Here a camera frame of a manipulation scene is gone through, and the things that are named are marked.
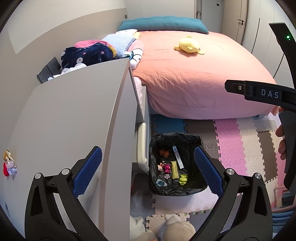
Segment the right hand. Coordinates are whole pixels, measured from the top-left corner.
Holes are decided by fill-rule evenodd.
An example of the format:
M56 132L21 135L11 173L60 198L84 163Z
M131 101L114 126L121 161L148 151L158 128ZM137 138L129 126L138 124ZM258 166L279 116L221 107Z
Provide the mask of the right hand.
M285 142L285 134L283 131L283 127L282 125L280 125L276 131L275 131L275 135L279 138L282 138L279 146L278 146L278 152L280 153L280 159L281 160L285 160L286 156L287 156L287 152L286 152L286 142Z

